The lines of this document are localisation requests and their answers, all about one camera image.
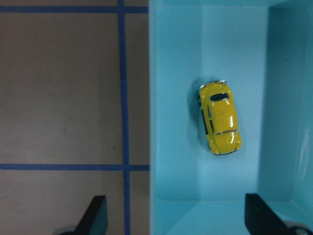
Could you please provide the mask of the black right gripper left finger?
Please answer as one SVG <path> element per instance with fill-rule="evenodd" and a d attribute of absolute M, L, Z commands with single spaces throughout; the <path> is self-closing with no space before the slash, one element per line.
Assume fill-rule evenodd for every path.
<path fill-rule="evenodd" d="M 93 197 L 74 235 L 105 235 L 108 229 L 107 200 L 105 195 Z"/>

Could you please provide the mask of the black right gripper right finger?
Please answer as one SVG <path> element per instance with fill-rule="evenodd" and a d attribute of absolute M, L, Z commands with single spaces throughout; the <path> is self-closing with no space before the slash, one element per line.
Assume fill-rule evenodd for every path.
<path fill-rule="evenodd" d="M 245 195 L 245 226 L 251 235 L 291 235 L 286 224 L 256 193 Z"/>

